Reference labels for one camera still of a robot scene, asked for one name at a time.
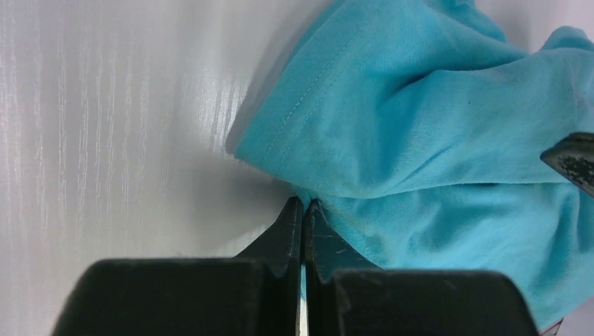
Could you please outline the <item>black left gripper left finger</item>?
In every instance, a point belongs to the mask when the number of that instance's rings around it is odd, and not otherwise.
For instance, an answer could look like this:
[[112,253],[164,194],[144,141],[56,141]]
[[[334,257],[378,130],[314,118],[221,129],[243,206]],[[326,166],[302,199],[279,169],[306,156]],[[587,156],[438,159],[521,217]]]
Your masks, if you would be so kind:
[[232,258],[100,260],[87,268],[55,335],[297,335],[301,222],[292,197]]

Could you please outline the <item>cyan t-shirt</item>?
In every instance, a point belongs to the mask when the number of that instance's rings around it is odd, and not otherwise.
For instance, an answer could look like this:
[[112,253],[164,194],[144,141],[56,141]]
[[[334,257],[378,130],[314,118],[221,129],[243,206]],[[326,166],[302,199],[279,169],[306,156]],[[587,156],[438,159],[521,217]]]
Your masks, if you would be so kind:
[[580,29],[529,54],[473,1],[335,1],[234,154],[380,267],[504,273],[544,328],[593,296],[593,199],[539,157],[592,130]]

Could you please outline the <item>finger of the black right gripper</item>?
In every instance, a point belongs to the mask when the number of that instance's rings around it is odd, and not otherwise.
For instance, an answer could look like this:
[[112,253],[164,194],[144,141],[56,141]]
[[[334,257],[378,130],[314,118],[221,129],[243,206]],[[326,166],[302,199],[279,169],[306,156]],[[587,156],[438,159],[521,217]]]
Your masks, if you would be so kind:
[[545,150],[540,159],[593,197],[593,133],[572,133]]

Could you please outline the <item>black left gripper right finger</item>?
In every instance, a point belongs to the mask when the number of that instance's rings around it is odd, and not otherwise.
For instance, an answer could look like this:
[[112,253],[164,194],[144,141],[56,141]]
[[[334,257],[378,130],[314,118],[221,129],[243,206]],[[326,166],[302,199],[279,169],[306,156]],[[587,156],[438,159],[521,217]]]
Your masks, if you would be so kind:
[[311,335],[537,335],[503,274],[376,267],[314,201],[303,219]]

